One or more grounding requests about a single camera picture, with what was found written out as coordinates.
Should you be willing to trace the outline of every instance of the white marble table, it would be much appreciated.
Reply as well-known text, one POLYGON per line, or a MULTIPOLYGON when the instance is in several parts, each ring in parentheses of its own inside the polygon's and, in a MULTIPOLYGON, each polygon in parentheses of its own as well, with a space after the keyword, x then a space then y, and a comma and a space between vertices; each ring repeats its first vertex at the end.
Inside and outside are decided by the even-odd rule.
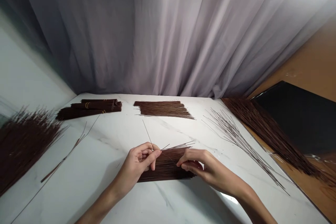
MULTIPOLYGON (((222 108, 220 100, 81 94, 67 105, 81 99, 113 98, 122 101, 122 112, 100 115, 89 135, 53 176, 41 183, 45 175, 69 153, 85 122, 87 133, 98 116, 64 122, 64 125, 70 126, 64 136, 0 198, 0 223, 74 223, 115 177, 128 150, 149 140, 142 120, 152 142, 161 148, 193 140, 194 148, 209 150, 251 185, 279 223, 328 223, 298 188, 275 175, 287 189, 288 196, 247 154, 221 139, 202 121, 206 120, 203 115, 208 116, 210 108, 222 108), (135 101, 164 100, 180 100, 196 120, 144 117, 133 106, 135 101)), ((243 125, 236 118, 234 120, 250 145, 277 172, 287 177, 243 125)), ((186 181, 138 183, 102 223, 156 224, 158 221, 161 224, 250 223, 234 198, 216 192, 197 177, 186 181)))

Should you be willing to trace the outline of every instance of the forearm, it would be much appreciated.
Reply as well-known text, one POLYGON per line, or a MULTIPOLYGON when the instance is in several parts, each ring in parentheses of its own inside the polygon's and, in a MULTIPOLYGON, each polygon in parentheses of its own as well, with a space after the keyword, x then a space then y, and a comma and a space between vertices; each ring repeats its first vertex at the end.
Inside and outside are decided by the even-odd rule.
POLYGON ((99 224, 119 200, 120 196, 114 191, 112 183, 75 224, 99 224))
POLYGON ((252 223, 276 224, 277 222, 261 202, 255 191, 247 186, 237 197, 238 202, 243 207, 252 223))

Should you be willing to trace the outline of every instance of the gray curtain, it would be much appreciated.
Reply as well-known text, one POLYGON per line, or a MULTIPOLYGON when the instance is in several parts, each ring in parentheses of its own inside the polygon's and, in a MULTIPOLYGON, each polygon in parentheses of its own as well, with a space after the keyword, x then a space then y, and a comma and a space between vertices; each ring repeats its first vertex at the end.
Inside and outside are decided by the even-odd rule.
POLYGON ((29 0, 76 93, 248 95, 336 0, 29 0))

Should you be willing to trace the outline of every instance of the bundle of incense sticks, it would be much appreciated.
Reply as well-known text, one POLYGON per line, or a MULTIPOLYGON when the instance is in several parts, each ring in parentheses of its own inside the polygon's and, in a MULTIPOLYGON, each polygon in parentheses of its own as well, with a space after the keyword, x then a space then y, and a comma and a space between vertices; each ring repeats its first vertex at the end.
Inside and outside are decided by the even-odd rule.
POLYGON ((64 121, 96 114, 120 112, 121 107, 122 103, 117 99, 83 99, 81 103, 73 103, 70 107, 62 108, 58 112, 56 119, 64 121))
POLYGON ((240 121, 250 127, 276 154, 294 168, 331 186, 336 186, 336 177, 310 163, 291 144, 288 136, 282 131, 278 123, 256 102, 244 98, 222 98, 222 101, 240 121))
POLYGON ((144 116, 167 116, 194 119, 180 101, 136 101, 134 106, 140 107, 144 116))
POLYGON ((285 178, 278 172, 276 172, 272 166, 270 166, 260 155, 256 152, 251 145, 244 139, 242 134, 240 133, 238 127, 231 117, 229 117, 224 110, 220 110, 219 112, 211 109, 209 112, 212 118, 207 118, 210 122, 212 122, 216 129, 219 130, 222 135, 218 134, 210 125, 206 124, 222 139, 236 145, 240 149, 242 149, 247 155, 249 155, 253 161, 255 161, 267 174, 271 177, 271 179, 275 182, 276 185, 280 186, 286 193, 285 187, 278 181, 278 179, 273 175, 273 173, 278 174, 284 180, 289 183, 292 183, 289 179, 285 178))
POLYGON ((53 113, 22 109, 0 129, 0 196, 59 139, 66 128, 53 113))
POLYGON ((187 148, 189 148, 188 143, 163 149, 161 155, 156 159, 155 170, 152 171, 149 169, 145 171, 140 176, 138 182, 184 180, 194 177, 194 173, 176 166, 187 148))

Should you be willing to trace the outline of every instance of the finger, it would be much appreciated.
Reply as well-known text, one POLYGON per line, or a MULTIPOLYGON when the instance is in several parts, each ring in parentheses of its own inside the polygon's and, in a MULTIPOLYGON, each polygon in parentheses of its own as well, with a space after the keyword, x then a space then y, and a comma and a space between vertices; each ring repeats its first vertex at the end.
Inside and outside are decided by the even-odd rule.
POLYGON ((199 166, 194 162, 185 162, 181 165, 181 168, 186 171, 191 171, 192 173, 196 174, 197 176, 203 178, 205 171, 199 168, 199 166))
POLYGON ((194 163, 198 169, 203 170, 203 166, 198 161, 188 161, 187 163, 194 163))
POLYGON ((145 160, 141 162, 141 165, 143 166, 143 169, 145 169, 147 166, 149 166, 151 163, 153 163, 160 155, 160 150, 153 151, 145 160))
POLYGON ((160 150, 160 148, 157 145, 152 144, 150 142, 143 143, 143 144, 135 147, 134 150, 136 152, 140 152, 140 151, 144 151, 146 149, 152 149, 152 148, 154 148, 154 150, 160 150))
POLYGON ((177 166, 181 166, 182 163, 188 160, 199 161, 203 164, 209 159, 209 152, 207 150, 198 150, 198 149, 186 149, 184 155, 177 162, 177 166))
POLYGON ((146 149, 146 150, 143 150, 143 151, 142 151, 142 154, 143 154, 143 155, 146 155, 146 154, 149 155, 149 154, 151 154, 152 152, 153 152, 152 149, 146 149))
POLYGON ((150 164, 150 168, 152 170, 155 170, 155 162, 156 162, 156 159, 153 161, 153 163, 150 164))

